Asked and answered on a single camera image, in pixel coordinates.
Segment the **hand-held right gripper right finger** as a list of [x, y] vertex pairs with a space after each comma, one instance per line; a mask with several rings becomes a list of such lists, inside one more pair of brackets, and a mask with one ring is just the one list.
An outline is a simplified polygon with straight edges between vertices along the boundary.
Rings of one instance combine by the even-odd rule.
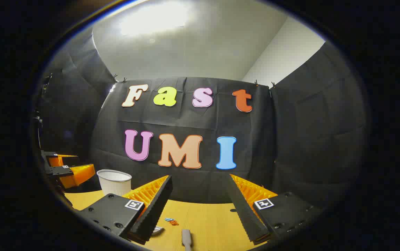
[[322, 214], [292, 192], [276, 194], [244, 178], [230, 174], [226, 191], [253, 243], [280, 243], [312, 225]]

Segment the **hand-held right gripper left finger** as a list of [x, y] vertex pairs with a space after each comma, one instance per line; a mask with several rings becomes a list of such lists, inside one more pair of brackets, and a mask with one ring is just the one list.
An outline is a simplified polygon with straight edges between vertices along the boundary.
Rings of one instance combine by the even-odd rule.
[[165, 175], [123, 196], [109, 193], [77, 214], [111, 235], [144, 245], [172, 190], [172, 176]]

